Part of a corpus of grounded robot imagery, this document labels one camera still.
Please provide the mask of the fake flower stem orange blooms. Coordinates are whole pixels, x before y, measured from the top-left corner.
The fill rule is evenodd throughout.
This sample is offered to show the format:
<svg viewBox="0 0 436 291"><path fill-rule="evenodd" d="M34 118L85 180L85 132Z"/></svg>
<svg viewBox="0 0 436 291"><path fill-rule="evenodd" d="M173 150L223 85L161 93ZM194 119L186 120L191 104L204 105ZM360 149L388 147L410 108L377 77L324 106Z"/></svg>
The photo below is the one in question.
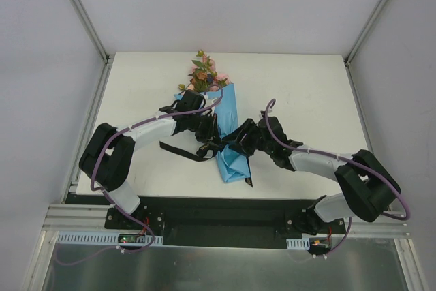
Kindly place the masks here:
<svg viewBox="0 0 436 291"><path fill-rule="evenodd" d="M189 76L191 79L187 85L178 85L178 89L181 93L187 90L201 93L205 91L216 91L219 88L213 86L213 84L217 82L217 72L211 68L195 67L191 70Z"/></svg>

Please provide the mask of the aluminium front rail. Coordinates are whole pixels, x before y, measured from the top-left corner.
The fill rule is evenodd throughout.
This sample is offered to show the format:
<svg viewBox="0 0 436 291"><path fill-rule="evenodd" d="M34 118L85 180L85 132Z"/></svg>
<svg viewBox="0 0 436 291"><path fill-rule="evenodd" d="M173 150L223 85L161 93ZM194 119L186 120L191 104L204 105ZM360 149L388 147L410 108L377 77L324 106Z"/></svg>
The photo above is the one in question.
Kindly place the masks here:
<svg viewBox="0 0 436 291"><path fill-rule="evenodd" d="M49 206L42 230L100 232L104 230L106 205L52 204ZM410 239L409 227L403 221L381 216L373 223L357 217L352 219L352 238Z"/></svg>

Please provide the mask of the aluminium frame post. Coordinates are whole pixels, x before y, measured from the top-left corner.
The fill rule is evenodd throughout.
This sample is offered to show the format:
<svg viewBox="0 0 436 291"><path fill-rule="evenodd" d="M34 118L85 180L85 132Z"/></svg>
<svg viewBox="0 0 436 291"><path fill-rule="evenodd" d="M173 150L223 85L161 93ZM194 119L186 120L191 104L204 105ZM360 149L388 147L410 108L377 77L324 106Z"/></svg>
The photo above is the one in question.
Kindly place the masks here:
<svg viewBox="0 0 436 291"><path fill-rule="evenodd" d="M348 54L344 57L344 64L345 67L349 67L356 55L358 54L359 50L361 49L362 45L364 44L365 40L370 35L372 29L375 27L377 21L381 18L382 12L386 8L386 6L389 4L391 0L378 0L375 4L375 7L372 9L369 17L367 18L365 24L363 25L363 28L361 29L360 33L358 34L358 37L356 38L355 42L353 43L350 51Z"/></svg>
<svg viewBox="0 0 436 291"><path fill-rule="evenodd" d="M105 63L109 63L111 60L110 54L105 49L101 38L99 37L95 26L88 15L88 12L82 2L82 0L69 0L82 27L84 28L86 34L88 35L92 45L97 51L100 59Z"/></svg>

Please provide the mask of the black ribbon gold lettering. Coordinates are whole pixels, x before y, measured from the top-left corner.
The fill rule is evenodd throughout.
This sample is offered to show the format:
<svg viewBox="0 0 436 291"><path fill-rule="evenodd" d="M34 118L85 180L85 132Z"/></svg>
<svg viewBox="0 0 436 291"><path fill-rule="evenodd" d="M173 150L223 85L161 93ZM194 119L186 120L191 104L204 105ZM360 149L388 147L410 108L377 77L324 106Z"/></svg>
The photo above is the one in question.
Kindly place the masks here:
<svg viewBox="0 0 436 291"><path fill-rule="evenodd" d="M195 162L206 162L210 159L216 159L219 173L224 183L244 181L248 186L253 187L248 158L231 150L229 146L218 150L211 145L204 144L195 153L173 147L162 141L159 142L159 146L165 151Z"/></svg>

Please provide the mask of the fake flower stem pink roses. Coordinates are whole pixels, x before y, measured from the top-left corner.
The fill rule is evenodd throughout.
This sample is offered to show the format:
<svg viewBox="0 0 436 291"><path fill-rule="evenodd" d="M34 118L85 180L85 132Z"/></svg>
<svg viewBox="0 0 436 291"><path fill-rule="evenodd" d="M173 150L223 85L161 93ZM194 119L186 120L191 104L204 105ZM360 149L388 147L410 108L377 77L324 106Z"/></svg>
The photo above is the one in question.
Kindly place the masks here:
<svg viewBox="0 0 436 291"><path fill-rule="evenodd" d="M196 53L196 58L191 61L193 63L193 68L199 67L199 68L211 68L212 70L216 71L216 64L215 61L203 50L199 50ZM219 74L217 72L217 82L213 84L214 87L226 87L231 84L230 78L225 74Z"/></svg>

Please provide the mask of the left aluminium frame post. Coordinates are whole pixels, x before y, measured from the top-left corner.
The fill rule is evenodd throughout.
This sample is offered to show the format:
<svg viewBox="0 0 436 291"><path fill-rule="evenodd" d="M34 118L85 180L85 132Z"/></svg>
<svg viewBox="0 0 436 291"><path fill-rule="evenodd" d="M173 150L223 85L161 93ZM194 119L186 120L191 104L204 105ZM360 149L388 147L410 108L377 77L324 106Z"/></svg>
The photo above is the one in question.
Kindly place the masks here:
<svg viewBox="0 0 436 291"><path fill-rule="evenodd" d="M110 54L105 49L101 38L99 37L95 26L88 15L88 12L82 2L82 0L69 0L82 27L84 28L86 34L88 35L92 45L97 51L100 59L105 63L109 63L111 60Z"/></svg>

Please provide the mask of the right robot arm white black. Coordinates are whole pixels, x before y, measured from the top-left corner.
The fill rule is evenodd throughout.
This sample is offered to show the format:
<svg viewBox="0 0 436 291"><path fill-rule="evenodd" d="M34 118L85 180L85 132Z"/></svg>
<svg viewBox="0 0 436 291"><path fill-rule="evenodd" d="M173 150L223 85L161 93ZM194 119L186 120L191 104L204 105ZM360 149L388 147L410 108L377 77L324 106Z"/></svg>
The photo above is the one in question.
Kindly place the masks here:
<svg viewBox="0 0 436 291"><path fill-rule="evenodd" d="M332 221L346 217L373 222L401 193L398 183L368 150L326 155L289 139L277 117L262 118L257 123L247 119L223 141L245 157L262 151L280 168L308 172L339 184L341 193L321 196L291 218L293 228L301 233L315 235Z"/></svg>

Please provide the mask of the blue wrapping paper sheet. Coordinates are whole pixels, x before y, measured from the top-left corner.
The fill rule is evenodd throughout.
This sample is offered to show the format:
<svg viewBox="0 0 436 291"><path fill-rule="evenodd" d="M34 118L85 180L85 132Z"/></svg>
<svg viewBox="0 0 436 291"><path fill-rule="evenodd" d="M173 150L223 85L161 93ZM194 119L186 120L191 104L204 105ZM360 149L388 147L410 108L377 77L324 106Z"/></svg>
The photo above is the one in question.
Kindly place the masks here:
<svg viewBox="0 0 436 291"><path fill-rule="evenodd" d="M238 128L238 113L236 107L236 93L234 84L229 84L223 88L223 98L219 105L214 108L217 114L217 125L220 138L231 134ZM206 152L206 159L201 155L193 154L183 149L173 148L172 153L180 155L196 162L204 162L208 159L216 159L221 178L224 183L242 181L251 178L249 163L244 155L240 155L226 146L221 151L212 152L212 157Z"/></svg>

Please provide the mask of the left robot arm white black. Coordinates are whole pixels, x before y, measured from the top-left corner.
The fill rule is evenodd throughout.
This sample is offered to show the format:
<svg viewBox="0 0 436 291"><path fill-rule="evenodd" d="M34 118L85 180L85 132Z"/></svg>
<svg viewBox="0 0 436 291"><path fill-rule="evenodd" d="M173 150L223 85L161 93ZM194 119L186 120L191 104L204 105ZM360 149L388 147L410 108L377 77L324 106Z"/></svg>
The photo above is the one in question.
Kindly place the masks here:
<svg viewBox="0 0 436 291"><path fill-rule="evenodd" d="M97 126L79 160L79 169L91 179L91 189L108 195L119 207L120 220L130 229L139 228L144 213L138 207L140 198L127 182L134 152L162 138L184 131L195 134L206 145L200 151L205 160L209 151L217 151L220 137L214 107L220 100L206 105L206 96L186 91L180 100L160 108L155 116L141 122L115 127L108 123Z"/></svg>

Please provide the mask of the right aluminium frame post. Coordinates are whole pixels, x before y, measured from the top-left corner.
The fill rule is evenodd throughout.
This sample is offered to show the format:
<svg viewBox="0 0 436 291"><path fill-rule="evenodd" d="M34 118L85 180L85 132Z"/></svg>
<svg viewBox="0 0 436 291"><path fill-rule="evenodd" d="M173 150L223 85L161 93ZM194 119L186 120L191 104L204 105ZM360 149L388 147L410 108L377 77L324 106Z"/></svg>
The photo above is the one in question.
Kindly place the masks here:
<svg viewBox="0 0 436 291"><path fill-rule="evenodd" d="M359 50L361 49L362 45L364 44L365 40L370 35L372 29L375 27L377 21L381 18L382 12L386 8L386 6L389 4L391 0L378 0L375 4L375 7L372 9L369 17L367 18L365 24L363 25L363 28L361 29L360 33L358 34L358 37L356 38L355 42L353 43L350 51L348 54L344 57L344 64L345 67L349 67L356 55L358 54Z"/></svg>

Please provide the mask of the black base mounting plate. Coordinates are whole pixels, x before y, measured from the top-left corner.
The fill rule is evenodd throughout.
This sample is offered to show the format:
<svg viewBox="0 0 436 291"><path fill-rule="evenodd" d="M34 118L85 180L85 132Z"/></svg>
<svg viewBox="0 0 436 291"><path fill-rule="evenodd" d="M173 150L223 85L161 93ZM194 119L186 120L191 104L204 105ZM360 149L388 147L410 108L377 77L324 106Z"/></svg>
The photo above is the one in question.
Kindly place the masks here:
<svg viewBox="0 0 436 291"><path fill-rule="evenodd" d="M140 230L146 224L164 245L283 249L303 233L294 220L311 200L141 197L133 220L108 209L104 227Z"/></svg>

